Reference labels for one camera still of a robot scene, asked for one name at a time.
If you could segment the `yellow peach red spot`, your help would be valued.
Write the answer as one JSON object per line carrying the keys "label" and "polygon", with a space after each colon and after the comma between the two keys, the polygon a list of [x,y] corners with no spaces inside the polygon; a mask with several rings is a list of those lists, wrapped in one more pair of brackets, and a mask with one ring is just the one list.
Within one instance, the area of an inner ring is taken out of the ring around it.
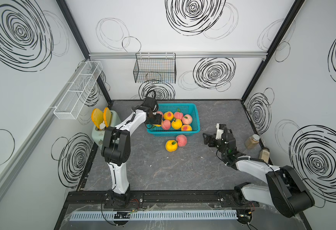
{"label": "yellow peach red spot", "polygon": [[163,114],[163,118],[164,118],[164,120],[171,121],[171,120],[174,119],[174,114],[172,112],[168,111],[168,112]]}

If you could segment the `yellow peach front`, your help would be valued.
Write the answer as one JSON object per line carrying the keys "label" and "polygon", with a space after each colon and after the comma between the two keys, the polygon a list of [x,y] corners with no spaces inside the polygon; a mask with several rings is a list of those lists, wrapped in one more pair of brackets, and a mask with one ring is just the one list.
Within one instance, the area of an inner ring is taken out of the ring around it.
{"label": "yellow peach front", "polygon": [[181,119],[175,119],[171,122],[171,126],[172,126],[173,129],[179,130],[183,126],[183,123],[182,123]]}

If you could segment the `pink peach with leaf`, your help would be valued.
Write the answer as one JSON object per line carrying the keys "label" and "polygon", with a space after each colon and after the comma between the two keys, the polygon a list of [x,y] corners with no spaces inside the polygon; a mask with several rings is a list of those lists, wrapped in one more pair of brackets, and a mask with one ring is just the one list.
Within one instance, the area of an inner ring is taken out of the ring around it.
{"label": "pink peach with leaf", "polygon": [[177,111],[174,113],[174,120],[182,120],[183,119],[183,113],[181,113],[181,110],[178,108]]}

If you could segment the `yellow peach with leaf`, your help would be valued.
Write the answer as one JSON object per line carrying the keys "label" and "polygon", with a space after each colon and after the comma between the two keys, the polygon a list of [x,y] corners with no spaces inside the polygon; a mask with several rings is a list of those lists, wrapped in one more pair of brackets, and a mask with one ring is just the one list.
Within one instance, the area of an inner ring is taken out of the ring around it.
{"label": "yellow peach with leaf", "polygon": [[168,152],[174,152],[178,149],[178,143],[176,140],[169,140],[166,142],[165,148]]}

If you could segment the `pink peach front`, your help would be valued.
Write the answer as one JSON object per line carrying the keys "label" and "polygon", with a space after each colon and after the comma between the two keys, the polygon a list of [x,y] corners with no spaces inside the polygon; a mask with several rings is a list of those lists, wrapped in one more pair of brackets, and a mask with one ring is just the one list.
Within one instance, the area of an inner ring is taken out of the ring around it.
{"label": "pink peach front", "polygon": [[191,123],[193,122],[193,118],[191,115],[184,115],[183,118],[182,118],[182,123],[184,125],[190,125]]}

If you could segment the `teal plastic basket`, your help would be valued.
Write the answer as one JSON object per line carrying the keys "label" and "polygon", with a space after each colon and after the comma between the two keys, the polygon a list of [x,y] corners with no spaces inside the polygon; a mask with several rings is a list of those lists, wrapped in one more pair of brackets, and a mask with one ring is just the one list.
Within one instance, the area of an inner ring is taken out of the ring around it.
{"label": "teal plastic basket", "polygon": [[163,129],[161,126],[147,125],[146,131],[156,137],[172,137],[180,134],[186,136],[192,136],[200,132],[200,119],[197,106],[193,103],[160,103],[159,111],[164,113],[181,112],[184,116],[191,116],[192,122],[188,125],[182,123],[182,127],[174,129],[172,126],[170,129]]}

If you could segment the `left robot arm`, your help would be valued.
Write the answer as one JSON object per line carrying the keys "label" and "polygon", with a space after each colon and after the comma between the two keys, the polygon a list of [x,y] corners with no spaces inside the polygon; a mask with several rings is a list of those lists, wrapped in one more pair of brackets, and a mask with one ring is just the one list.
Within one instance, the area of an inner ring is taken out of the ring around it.
{"label": "left robot arm", "polygon": [[115,127],[107,127],[101,154],[108,164],[112,189],[108,192],[118,205],[126,207],[130,202],[130,183],[126,162],[131,154],[131,135],[141,124],[160,125],[162,115],[155,96],[146,96],[141,105],[132,107],[131,114]]}

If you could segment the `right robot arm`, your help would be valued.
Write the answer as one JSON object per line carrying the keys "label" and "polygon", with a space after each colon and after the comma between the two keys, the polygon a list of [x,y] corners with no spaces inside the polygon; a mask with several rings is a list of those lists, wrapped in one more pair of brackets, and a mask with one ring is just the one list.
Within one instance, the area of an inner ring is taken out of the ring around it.
{"label": "right robot arm", "polygon": [[291,166],[270,165],[264,160],[245,155],[237,150],[232,130],[220,127],[216,134],[204,133],[205,145],[216,148],[217,158],[225,166],[248,173],[265,186],[244,182],[235,186],[233,199],[238,206],[258,202],[271,207],[290,218],[315,205],[315,200],[302,179]]}

